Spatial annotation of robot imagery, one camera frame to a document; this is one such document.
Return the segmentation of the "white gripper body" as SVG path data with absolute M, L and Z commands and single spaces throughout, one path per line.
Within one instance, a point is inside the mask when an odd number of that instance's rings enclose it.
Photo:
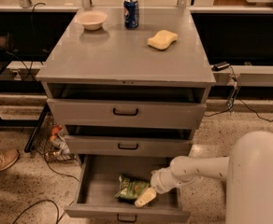
M 185 181 L 174 176 L 169 167 L 151 172 L 151 187 L 159 194 L 168 193 L 174 188 L 180 188 Z

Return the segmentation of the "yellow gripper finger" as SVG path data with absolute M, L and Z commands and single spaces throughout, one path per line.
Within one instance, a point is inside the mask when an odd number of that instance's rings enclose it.
M 156 191 L 153 188 L 145 188 L 135 201 L 136 207 L 143 207 L 156 198 Z

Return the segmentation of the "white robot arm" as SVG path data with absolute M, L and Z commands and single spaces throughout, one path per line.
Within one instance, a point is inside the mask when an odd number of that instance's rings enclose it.
M 273 224 L 273 133 L 240 137 L 228 157 L 178 156 L 156 170 L 151 186 L 136 199 L 142 207 L 157 194 L 194 184 L 202 177 L 226 182 L 225 224 Z

